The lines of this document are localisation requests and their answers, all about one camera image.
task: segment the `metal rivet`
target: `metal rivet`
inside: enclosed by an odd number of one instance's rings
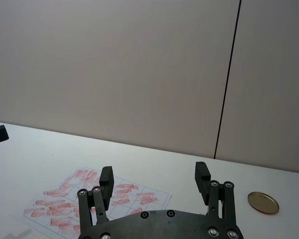
[[[141,218],[146,219],[149,217],[149,213],[148,212],[142,212],[141,213]]]
[[[237,239],[238,238],[238,234],[235,231],[228,231],[227,235],[231,238],[231,239]]]
[[[168,210],[167,211],[167,216],[169,216],[170,218],[175,216],[175,212],[173,210]]]
[[[231,188],[233,186],[233,184],[231,184],[231,183],[225,183],[225,185],[226,185],[226,187],[229,187],[229,188]]]
[[[210,234],[212,237],[217,237],[219,236],[219,232],[215,228],[210,228],[208,230],[208,234]]]
[[[110,238],[111,238],[110,234],[103,234],[100,236],[100,239],[110,239]]]

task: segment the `grid paper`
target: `grid paper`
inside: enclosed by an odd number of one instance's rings
[[[52,239],[77,239],[80,221],[77,192],[99,186],[101,171],[76,170],[53,190],[44,191],[23,210],[21,217],[34,229]],[[114,176],[114,189],[107,217],[114,220],[146,210],[166,209],[171,194]],[[93,225],[95,209],[91,209]]]

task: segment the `metal lid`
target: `metal lid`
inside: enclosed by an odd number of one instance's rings
[[[264,214],[276,214],[279,211],[279,204],[277,201],[265,193],[250,193],[248,195],[248,203],[258,212]]]

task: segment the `black line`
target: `black line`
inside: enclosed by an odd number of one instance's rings
[[[237,32],[237,25],[238,25],[239,13],[240,13],[241,1],[242,0],[239,0],[238,12],[237,12],[237,18],[236,18],[236,25],[235,25],[234,37],[233,37],[233,43],[231,45],[231,52],[230,52],[229,65],[228,65],[228,71],[227,71],[226,86],[225,86],[224,99],[223,99],[223,106],[221,108],[220,122],[219,122],[219,128],[218,128],[214,158],[216,158],[216,152],[217,152],[217,146],[218,146],[218,140],[219,140],[219,133],[220,133],[220,127],[221,127],[221,121],[223,120],[224,105],[225,105],[225,99],[226,99],[226,93],[227,93],[227,86],[228,86],[228,79],[229,79],[229,73],[230,73],[231,59],[233,57],[233,51],[234,51],[234,45],[235,45],[235,38],[236,38],[236,32]]]

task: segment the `white table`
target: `white table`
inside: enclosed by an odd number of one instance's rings
[[[235,184],[237,225],[244,238],[299,238],[299,173],[5,126],[10,139],[0,143],[0,239],[29,229],[12,215],[73,168],[81,167],[102,169],[111,165],[117,176],[170,191],[173,196],[168,208],[205,214],[207,207],[194,180],[196,161],[206,162],[212,179]],[[267,216],[252,209],[247,202],[252,191],[273,196],[279,202],[279,213]],[[32,230],[25,238],[47,237]]]

